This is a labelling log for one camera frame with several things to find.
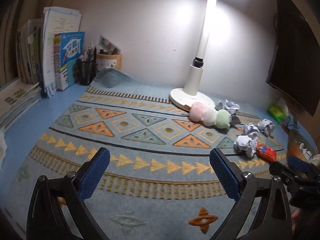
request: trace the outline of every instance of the blue gripper pad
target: blue gripper pad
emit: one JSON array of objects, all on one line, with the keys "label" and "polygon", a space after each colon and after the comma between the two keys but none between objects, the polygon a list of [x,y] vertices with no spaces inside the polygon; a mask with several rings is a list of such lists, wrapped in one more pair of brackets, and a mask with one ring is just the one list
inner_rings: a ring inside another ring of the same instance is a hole
[{"label": "blue gripper pad", "polygon": [[288,165],[289,167],[294,167],[303,173],[308,172],[310,167],[309,163],[306,163],[295,156],[291,156],[288,158]]},{"label": "blue gripper pad", "polygon": [[97,158],[95,156],[90,161],[90,168],[81,180],[79,189],[79,198],[81,201],[91,198],[103,173],[110,163],[110,152],[104,149]]},{"label": "blue gripper pad", "polygon": [[239,182],[232,170],[224,162],[215,149],[211,150],[210,152],[210,164],[214,172],[217,174],[218,179],[228,197],[237,202],[241,197],[239,192]]}]

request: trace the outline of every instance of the black monitor screen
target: black monitor screen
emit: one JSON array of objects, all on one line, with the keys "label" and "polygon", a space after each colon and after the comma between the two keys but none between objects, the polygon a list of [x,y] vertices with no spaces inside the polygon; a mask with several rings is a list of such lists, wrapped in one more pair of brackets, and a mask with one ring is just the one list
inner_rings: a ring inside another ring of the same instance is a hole
[{"label": "black monitor screen", "polygon": [[291,0],[277,0],[277,50],[267,83],[314,115],[320,99],[320,46]]}]

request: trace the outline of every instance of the desk lamp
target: desk lamp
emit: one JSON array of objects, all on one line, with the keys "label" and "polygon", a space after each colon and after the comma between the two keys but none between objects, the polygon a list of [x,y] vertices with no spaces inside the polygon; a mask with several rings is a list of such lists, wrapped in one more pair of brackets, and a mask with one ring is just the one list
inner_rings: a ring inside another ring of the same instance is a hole
[{"label": "desk lamp", "polygon": [[194,102],[201,102],[204,105],[212,105],[215,107],[214,102],[208,96],[198,92],[198,89],[203,73],[203,58],[209,40],[216,3],[217,0],[207,1],[197,54],[193,60],[193,64],[190,66],[184,88],[174,89],[170,93],[172,103],[185,111],[189,111]]}]

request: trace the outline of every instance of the white lamp base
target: white lamp base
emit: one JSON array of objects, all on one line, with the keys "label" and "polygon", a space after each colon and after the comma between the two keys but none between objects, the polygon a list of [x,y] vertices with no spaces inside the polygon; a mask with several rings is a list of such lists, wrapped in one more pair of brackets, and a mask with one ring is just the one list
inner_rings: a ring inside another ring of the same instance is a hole
[{"label": "white lamp base", "polygon": [[183,88],[176,88],[170,92],[170,100],[177,107],[189,112],[190,107],[194,102],[201,102],[204,105],[212,105],[215,107],[214,102],[208,96],[198,92],[197,95],[191,96],[183,91]]}]

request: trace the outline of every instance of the silver bolt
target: silver bolt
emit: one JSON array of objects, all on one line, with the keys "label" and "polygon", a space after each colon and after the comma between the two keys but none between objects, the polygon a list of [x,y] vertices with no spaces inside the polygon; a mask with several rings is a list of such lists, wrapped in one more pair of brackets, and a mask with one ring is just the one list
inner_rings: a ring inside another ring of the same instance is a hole
[{"label": "silver bolt", "polygon": [[276,182],[280,182],[280,181],[281,181],[281,178],[280,178],[280,176],[278,176],[278,175],[274,176],[273,179],[274,179]]},{"label": "silver bolt", "polygon": [[41,176],[38,178],[39,181],[44,181],[44,179],[45,179],[45,176],[44,176],[44,175],[41,175]]},{"label": "silver bolt", "polygon": [[68,178],[73,178],[76,175],[76,173],[74,171],[69,171],[67,174]]},{"label": "silver bolt", "polygon": [[243,173],[243,175],[244,175],[247,179],[250,179],[250,178],[252,177],[252,174],[251,174],[250,172],[248,172],[248,171],[245,171],[245,172]]}]

